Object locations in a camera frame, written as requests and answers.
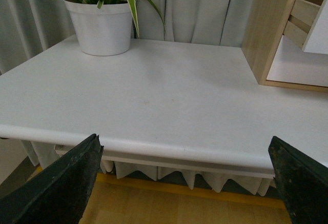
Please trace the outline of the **left gripper dark green right finger camera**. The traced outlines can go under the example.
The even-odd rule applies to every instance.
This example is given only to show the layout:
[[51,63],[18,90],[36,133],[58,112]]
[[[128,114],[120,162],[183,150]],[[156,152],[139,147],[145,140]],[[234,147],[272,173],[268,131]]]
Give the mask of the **left gripper dark green right finger camera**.
[[327,167],[274,136],[275,185],[292,223],[327,223]]

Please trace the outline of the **left gripper dark green left finger camera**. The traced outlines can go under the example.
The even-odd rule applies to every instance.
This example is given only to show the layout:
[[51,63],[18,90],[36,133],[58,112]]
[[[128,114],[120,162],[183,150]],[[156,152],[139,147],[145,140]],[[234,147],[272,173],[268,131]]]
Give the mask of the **left gripper dark green left finger camera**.
[[79,223],[103,154],[92,134],[1,199],[1,223]]

